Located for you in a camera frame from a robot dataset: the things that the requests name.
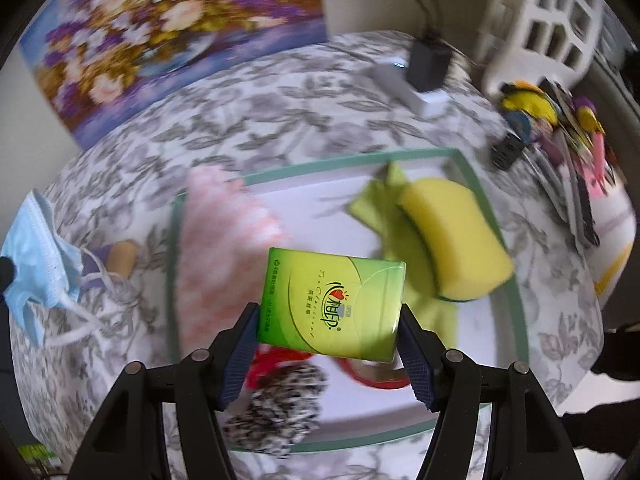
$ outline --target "black power adapter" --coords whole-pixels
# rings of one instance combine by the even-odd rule
[[[418,92],[440,88],[452,54],[452,48],[435,33],[427,33],[421,40],[415,40],[406,70],[407,82]]]

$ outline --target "tablecloth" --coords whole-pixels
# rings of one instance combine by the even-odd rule
[[[500,173],[488,145],[506,124],[470,83],[450,80],[452,100],[424,120],[370,78],[377,59],[407,58],[398,32],[347,34],[324,44],[240,64],[153,104],[77,156],[46,190],[60,234],[79,246],[123,238],[140,245],[136,301],[114,304],[92,290],[82,303],[110,313],[110,330],[64,348],[34,348],[11,321],[15,375],[34,436],[69,464],[108,389],[132,360],[166,363],[165,270],[170,203],[189,168],[219,164],[251,173],[353,153],[451,146],[476,170],[500,223],[526,313],[530,365],[554,404],[595,361],[600,307],[586,261],[524,166]],[[49,333],[73,314],[41,312]],[[174,477],[185,478],[175,417],[166,420]],[[488,420],[481,417],[472,469],[482,467]],[[240,479],[412,478],[430,434],[288,460],[233,453]]]

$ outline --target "brand logo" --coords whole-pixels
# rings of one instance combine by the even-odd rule
[[[344,305],[349,295],[340,282],[327,283],[327,290],[322,297],[322,318],[329,330],[335,328],[340,332],[338,323],[344,317]]]

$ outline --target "face mask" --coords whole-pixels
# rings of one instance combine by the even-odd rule
[[[4,301],[34,345],[45,341],[42,324],[34,314],[34,303],[46,308],[66,308],[86,322],[64,334],[48,337],[47,346],[77,341],[104,323],[78,304],[82,284],[102,277],[113,288],[110,274],[95,258],[99,272],[82,277],[82,252],[56,232],[49,201],[37,190],[24,200],[2,245],[0,256],[14,264],[14,279],[4,291]]]

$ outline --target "white power strip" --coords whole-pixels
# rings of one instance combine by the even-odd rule
[[[430,118],[446,111],[450,95],[442,88],[418,92],[406,80],[406,62],[400,58],[382,59],[373,67],[373,79],[389,95],[400,101],[418,117]]]

